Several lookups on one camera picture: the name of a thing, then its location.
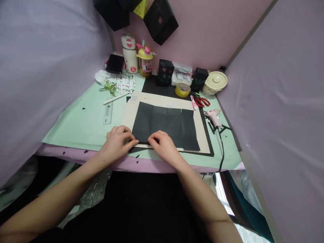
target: purple fabric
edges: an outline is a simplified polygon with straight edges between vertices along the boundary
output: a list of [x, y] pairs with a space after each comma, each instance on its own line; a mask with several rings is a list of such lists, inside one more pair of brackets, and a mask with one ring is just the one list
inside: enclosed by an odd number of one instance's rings
[[0, 3], [0, 187], [93, 84], [112, 46], [92, 1]]
[[324, 1], [280, 0], [217, 95], [286, 242], [323, 242]]
[[[67, 161], [84, 164], [96, 153], [96, 151], [82, 150], [71, 147], [61, 147], [44, 143], [43, 146], [38, 149], [36, 154], [42, 156], [54, 156]], [[215, 168], [202, 166], [193, 166], [193, 168], [199, 173], [213, 173], [218, 171], [218, 169]], [[126, 172], [175, 173], [175, 170], [164, 161], [136, 158], [131, 156], [122, 157], [118, 161], [114, 162], [111, 166], [109, 166], [108, 169]], [[237, 169], [245, 169], [242, 162]]]

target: red scissors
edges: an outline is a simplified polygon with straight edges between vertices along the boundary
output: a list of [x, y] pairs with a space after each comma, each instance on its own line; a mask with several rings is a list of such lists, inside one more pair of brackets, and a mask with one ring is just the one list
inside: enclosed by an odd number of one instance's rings
[[205, 106], [210, 106], [210, 102], [208, 100], [206, 100], [203, 97], [200, 97], [200, 95], [196, 94], [195, 92], [190, 92], [191, 95], [193, 95], [195, 97], [195, 102], [197, 104], [198, 107], [205, 107]]

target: pink wall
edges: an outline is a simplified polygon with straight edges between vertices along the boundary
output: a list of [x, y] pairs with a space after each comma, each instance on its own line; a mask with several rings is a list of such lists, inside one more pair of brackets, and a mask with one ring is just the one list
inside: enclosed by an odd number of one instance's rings
[[[217, 70], [225, 65], [271, 0], [169, 0], [179, 24], [163, 46], [155, 43], [144, 21], [130, 13], [130, 26], [138, 43], [145, 40], [159, 59]], [[117, 51], [122, 52], [121, 30], [114, 32]]]

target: beige paper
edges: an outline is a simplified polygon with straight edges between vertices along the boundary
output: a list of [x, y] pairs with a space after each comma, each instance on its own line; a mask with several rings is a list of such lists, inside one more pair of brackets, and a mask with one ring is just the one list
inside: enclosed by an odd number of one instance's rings
[[[191, 101], [171, 98], [167, 96], [160, 96], [160, 95], [155, 95], [150, 93], [133, 92], [132, 97], [129, 99], [129, 101], [126, 104], [123, 118], [120, 123], [121, 125], [127, 126], [130, 130], [133, 130], [139, 102], [144, 102], [150, 105], [160, 106], [165, 108], [193, 110]], [[207, 137], [204, 130], [204, 125], [199, 110], [193, 112], [193, 120], [195, 122], [197, 141], [200, 147], [200, 151], [189, 151], [189, 150], [184, 150], [183, 148], [177, 148], [177, 150], [185, 151], [185, 152], [210, 154]], [[149, 149], [152, 148], [150, 145], [146, 145], [146, 144], [138, 144], [135, 147], [143, 147]]]

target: green plant sprig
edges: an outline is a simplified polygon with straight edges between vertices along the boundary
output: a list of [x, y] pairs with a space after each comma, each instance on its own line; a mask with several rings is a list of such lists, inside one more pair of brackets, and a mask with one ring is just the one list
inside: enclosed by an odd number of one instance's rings
[[101, 88], [100, 90], [107, 90], [107, 91], [110, 92], [111, 95], [116, 97], [116, 95], [115, 95], [115, 91], [116, 91], [115, 85], [116, 84], [109, 84], [109, 82], [106, 81], [106, 85], [103, 88]]

